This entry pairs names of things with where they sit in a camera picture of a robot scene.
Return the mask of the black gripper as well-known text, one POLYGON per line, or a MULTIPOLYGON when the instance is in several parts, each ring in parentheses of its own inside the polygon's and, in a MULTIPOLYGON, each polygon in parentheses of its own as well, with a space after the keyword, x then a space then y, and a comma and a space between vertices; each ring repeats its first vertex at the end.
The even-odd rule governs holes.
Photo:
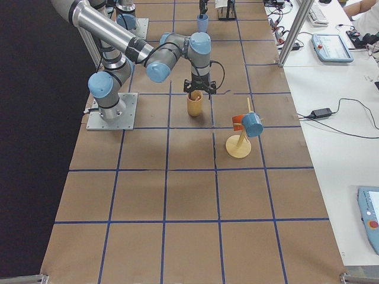
MULTIPOLYGON (((199 18, 203 18, 207 13, 207 0, 199 0, 199 18)), ((184 80, 184 92, 188 97, 192 97, 193 91, 205 91, 208 94, 208 100, 212 94, 216 94, 216 82, 210 80, 210 74, 204 76, 191 75, 191 80, 184 80)))

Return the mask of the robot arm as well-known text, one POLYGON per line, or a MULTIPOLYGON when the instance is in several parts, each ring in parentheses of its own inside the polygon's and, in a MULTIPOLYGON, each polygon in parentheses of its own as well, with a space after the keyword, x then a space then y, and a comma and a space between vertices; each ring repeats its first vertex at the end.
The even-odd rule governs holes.
MULTIPOLYGON (((203 20, 208 11, 208 1, 199 1, 198 18, 203 20)), ((115 8, 117 11, 116 22, 126 30, 134 31, 138 29, 136 18, 136 6, 133 1, 116 1, 115 8)))
POLYGON ((105 1, 52 1, 57 13, 76 28, 93 36, 104 59, 104 70, 88 80, 90 93, 98 104, 97 117, 104 122, 119 122, 130 116, 129 104, 118 93, 130 77, 132 68, 142 64, 150 80, 161 83, 170 75, 180 57, 191 63, 191 80, 185 80, 184 92, 202 90, 216 93, 216 83, 210 79, 211 38, 207 33, 191 36, 165 33, 160 45, 152 47, 131 33, 121 20, 111 20, 102 9, 105 1))

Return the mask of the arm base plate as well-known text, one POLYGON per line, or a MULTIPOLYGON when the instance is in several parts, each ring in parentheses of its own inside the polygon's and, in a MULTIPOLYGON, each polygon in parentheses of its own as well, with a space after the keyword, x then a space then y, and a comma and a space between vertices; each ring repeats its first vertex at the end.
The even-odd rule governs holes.
POLYGON ((96 99, 88 116, 88 131, 133 131, 136 116, 138 93, 119 93, 119 102, 112 108, 101 108, 96 99))
POLYGON ((144 40, 147 39, 148 18, 135 18, 134 16, 123 14, 117 17, 116 22, 134 35, 144 40))

